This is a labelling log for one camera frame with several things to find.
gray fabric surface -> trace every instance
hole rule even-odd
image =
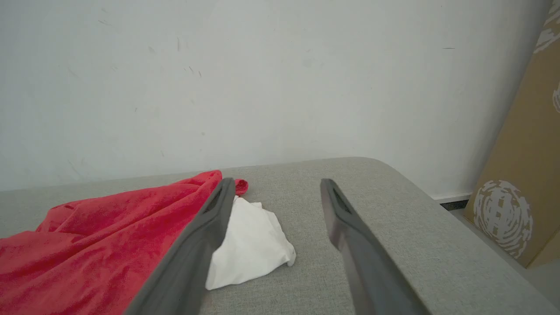
[[[158,186],[175,174],[0,193],[1,236],[34,229],[50,207]],[[351,314],[342,258],[329,243],[319,182],[332,178],[433,314],[560,313],[461,222],[393,168],[347,157],[223,170],[245,198],[277,216],[297,252],[292,267],[209,292],[201,314]]]

cloth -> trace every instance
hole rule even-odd
[[[121,314],[222,179],[73,201],[0,239],[1,314]],[[236,181],[236,193],[247,191]]]
[[[206,289],[239,284],[269,274],[278,266],[292,266],[296,251],[275,214],[260,202],[236,196],[226,237],[212,255]]]

white cloth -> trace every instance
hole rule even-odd
[[[292,266],[296,251],[275,214],[260,202],[235,196],[226,237],[212,255],[206,289],[239,284],[269,274],[278,266]]]

white wall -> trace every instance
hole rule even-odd
[[[469,192],[548,5],[2,1],[0,190],[358,155]]]

white baseboard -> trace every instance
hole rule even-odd
[[[461,200],[468,200],[470,198],[470,195],[472,194],[473,194],[472,192],[464,192],[458,194],[450,194],[448,196],[436,196],[432,198],[435,201],[437,201],[437,203],[448,203],[448,202],[455,202]]]

